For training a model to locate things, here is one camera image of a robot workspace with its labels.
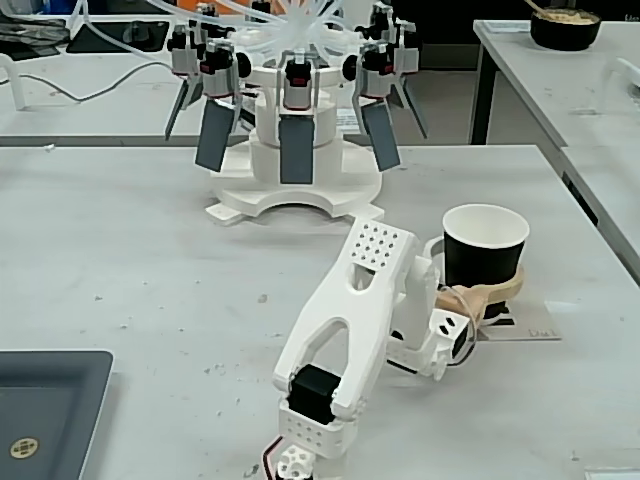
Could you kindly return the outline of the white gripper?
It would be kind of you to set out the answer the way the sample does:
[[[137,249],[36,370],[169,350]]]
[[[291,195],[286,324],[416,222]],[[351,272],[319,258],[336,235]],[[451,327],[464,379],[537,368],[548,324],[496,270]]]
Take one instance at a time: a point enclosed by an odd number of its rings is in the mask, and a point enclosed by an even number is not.
[[[428,240],[423,256],[438,271],[438,280],[445,280],[444,237]],[[480,284],[473,287],[456,285],[436,294],[435,309],[429,320],[429,335],[424,353],[423,374],[440,381],[449,367],[461,366],[473,352],[478,330],[490,305],[513,299],[524,283],[524,267],[500,284]]]

